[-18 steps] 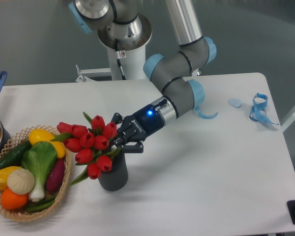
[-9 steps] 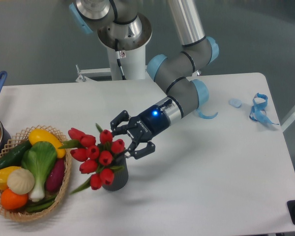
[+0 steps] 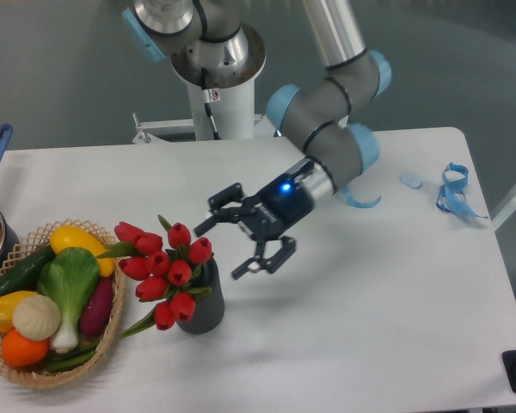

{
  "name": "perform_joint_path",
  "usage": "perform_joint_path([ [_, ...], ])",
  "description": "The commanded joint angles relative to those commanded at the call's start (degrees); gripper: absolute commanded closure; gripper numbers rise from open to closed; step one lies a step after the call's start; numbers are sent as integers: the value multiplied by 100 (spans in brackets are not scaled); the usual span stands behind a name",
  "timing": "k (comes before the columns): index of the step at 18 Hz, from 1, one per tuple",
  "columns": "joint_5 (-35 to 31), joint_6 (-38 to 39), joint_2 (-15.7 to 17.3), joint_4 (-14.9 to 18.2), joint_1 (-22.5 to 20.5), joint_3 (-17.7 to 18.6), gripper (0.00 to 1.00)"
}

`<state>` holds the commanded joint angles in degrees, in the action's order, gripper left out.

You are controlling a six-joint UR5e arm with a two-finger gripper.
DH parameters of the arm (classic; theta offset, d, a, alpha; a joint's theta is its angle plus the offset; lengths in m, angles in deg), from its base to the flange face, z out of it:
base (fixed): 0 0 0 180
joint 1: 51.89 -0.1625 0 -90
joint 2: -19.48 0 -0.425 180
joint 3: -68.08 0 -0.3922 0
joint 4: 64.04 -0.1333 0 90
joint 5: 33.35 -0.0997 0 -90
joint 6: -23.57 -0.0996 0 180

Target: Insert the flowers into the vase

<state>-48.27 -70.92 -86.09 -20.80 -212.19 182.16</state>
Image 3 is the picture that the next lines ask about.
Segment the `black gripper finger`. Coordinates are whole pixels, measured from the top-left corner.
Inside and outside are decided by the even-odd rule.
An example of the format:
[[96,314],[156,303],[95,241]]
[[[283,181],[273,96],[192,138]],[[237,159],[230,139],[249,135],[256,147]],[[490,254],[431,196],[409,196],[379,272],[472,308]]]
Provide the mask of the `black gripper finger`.
[[243,186],[239,182],[211,196],[205,220],[193,229],[195,235],[203,236],[218,223],[236,224],[242,216],[251,214],[252,208],[243,204],[243,198]]
[[257,274],[261,271],[274,274],[296,252],[297,247],[293,237],[282,236],[279,241],[280,248],[270,257],[264,256],[267,241],[257,241],[255,254],[231,272],[232,279],[239,280],[247,273]]

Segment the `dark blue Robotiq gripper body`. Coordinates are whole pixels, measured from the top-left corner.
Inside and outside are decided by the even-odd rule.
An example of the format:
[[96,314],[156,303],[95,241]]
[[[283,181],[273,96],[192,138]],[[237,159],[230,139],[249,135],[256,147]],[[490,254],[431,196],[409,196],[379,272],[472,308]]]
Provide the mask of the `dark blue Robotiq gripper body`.
[[238,226],[254,241],[279,239],[334,193],[323,166],[306,157],[243,199],[249,214],[241,216]]

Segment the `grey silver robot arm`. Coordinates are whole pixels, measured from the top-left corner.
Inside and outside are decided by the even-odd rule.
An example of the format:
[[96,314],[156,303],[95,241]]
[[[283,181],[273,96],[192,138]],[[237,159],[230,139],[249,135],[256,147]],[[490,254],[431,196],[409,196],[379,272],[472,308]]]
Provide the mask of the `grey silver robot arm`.
[[[379,157],[373,132],[341,125],[390,84],[383,54],[366,47],[347,1],[306,1],[305,14],[326,68],[313,89],[288,84],[269,99],[266,116],[303,158],[256,194],[233,184],[208,201],[203,235],[220,222],[237,224],[255,253],[232,275],[275,272],[295,252],[289,228],[322,200],[340,193]],[[132,1],[123,21],[152,60],[169,59],[187,85],[198,140],[248,139],[255,126],[255,79],[266,61],[259,33],[234,1]]]

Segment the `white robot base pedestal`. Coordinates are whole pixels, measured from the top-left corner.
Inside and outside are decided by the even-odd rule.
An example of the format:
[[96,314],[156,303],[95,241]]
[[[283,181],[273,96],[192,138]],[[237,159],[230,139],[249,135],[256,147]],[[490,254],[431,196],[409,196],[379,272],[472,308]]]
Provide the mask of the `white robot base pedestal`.
[[189,119],[139,121],[135,124],[134,144],[150,144],[159,140],[265,139],[279,137],[280,132],[264,114],[255,112],[253,79],[230,88],[202,89],[187,83],[191,109]]

